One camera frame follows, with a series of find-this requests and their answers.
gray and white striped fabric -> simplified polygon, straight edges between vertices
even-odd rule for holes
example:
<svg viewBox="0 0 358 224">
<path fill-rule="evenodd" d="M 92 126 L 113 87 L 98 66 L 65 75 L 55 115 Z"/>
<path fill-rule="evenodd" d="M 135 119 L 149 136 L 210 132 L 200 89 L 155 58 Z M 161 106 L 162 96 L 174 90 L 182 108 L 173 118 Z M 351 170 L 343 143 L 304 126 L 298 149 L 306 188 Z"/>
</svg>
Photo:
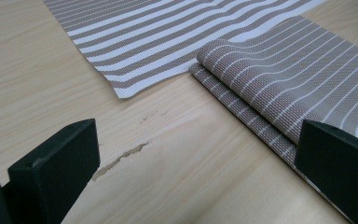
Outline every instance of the gray and white striped fabric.
<svg viewBox="0 0 358 224">
<path fill-rule="evenodd" d="M 217 38 L 265 33 L 323 0 L 45 0 L 73 42 L 128 98 L 188 71 Z"/>
<path fill-rule="evenodd" d="M 271 143 L 280 134 L 296 145 L 303 119 L 358 137 L 358 47 L 311 21 L 295 17 L 240 43 L 212 41 L 198 60 L 193 75 L 237 117 L 249 106 L 256 111 L 254 120 L 263 121 L 244 123 L 282 157 L 294 149 Z"/>
</svg>

striped cloth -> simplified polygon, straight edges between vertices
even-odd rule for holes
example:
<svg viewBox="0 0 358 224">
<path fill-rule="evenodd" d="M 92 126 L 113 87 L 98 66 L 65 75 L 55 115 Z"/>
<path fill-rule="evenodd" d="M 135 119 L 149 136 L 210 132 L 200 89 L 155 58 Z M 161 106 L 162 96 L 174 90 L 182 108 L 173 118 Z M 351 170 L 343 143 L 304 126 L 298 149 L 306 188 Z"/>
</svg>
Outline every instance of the striped cloth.
<svg viewBox="0 0 358 224">
<path fill-rule="evenodd" d="M 192 74 L 293 166 L 302 120 L 358 137 L 358 47 L 302 17 L 200 49 Z"/>
<path fill-rule="evenodd" d="M 323 0 L 45 0 L 73 42 L 127 98 L 188 71 L 217 38 L 265 33 Z"/>
</svg>

folded placemat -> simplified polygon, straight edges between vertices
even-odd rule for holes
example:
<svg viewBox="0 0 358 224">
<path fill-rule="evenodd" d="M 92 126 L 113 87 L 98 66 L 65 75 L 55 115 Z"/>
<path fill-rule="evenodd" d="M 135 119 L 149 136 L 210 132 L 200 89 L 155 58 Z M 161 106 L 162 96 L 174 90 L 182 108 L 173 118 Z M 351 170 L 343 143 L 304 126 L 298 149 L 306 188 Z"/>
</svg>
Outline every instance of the folded placemat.
<svg viewBox="0 0 358 224">
<path fill-rule="evenodd" d="M 127 98 L 188 71 L 216 38 L 243 40 L 323 0 L 45 0 L 90 63 Z"/>
<path fill-rule="evenodd" d="M 358 47 L 303 17 L 247 41 L 212 41 L 198 61 L 195 78 L 292 166 L 304 119 L 358 137 Z"/>
</svg>

light wood surface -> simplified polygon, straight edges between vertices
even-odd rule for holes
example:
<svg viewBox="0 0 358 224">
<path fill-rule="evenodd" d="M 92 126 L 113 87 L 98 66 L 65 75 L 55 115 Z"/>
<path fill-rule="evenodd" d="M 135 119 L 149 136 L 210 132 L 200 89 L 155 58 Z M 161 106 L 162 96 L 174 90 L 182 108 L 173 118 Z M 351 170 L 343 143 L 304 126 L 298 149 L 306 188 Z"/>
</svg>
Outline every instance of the light wood surface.
<svg viewBox="0 0 358 224">
<path fill-rule="evenodd" d="M 358 0 L 305 16 L 358 45 Z M 118 100 L 42 1 L 0 1 L 0 183 L 14 161 L 89 118 L 103 172 L 63 223 L 348 222 L 190 74 Z"/>
</svg>

wooden table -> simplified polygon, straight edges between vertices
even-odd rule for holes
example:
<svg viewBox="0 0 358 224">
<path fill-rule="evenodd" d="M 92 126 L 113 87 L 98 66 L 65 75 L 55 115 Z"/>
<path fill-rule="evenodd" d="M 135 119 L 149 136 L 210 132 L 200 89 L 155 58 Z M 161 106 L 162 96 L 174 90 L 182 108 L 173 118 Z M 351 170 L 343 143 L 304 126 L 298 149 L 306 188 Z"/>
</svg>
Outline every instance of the wooden table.
<svg viewBox="0 0 358 224">
<path fill-rule="evenodd" d="M 305 16 L 358 45 L 357 0 Z M 119 100 L 41 0 L 0 1 L 0 183 L 14 161 L 89 118 L 105 172 L 63 223 L 347 222 L 190 74 Z"/>
</svg>

